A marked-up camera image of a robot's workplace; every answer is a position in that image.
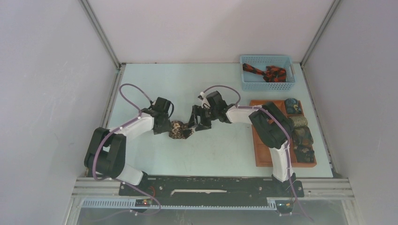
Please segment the brown floral tie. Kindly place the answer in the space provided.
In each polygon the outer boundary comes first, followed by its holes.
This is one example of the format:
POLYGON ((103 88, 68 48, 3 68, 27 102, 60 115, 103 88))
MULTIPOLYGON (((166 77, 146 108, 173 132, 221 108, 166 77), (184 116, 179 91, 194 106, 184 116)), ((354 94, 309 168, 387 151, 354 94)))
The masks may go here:
POLYGON ((179 120, 174 120, 171 122, 171 130, 168 133, 168 136, 172 139, 187 139, 191 135, 193 135, 194 130, 188 128, 186 123, 183 123, 179 120))

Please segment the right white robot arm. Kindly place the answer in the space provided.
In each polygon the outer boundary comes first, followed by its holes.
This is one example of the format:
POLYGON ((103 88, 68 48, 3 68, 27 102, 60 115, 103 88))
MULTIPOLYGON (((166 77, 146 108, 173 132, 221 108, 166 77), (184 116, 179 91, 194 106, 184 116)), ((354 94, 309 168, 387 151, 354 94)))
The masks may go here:
POLYGON ((187 138, 195 131, 210 129, 214 120, 252 125, 271 153, 272 177, 276 179, 273 190, 279 196, 287 195, 292 189, 290 181, 294 174, 289 156, 293 124, 282 111, 273 102, 255 106, 227 104, 218 91, 202 92, 198 98, 201 104, 192 107, 190 120, 183 125, 182 136, 187 138))

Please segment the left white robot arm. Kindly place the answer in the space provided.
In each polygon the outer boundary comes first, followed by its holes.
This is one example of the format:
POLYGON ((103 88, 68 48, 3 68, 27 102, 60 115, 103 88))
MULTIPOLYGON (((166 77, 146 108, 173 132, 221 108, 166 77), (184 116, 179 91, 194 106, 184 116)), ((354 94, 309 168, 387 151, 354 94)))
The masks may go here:
POLYGON ((143 108, 134 119, 113 129, 99 127, 94 130, 84 165, 93 173, 130 183, 137 195, 148 191, 147 173, 126 163, 126 145, 140 135, 153 131, 154 135, 171 131, 169 109, 174 112, 171 101, 158 97, 149 108, 143 108))

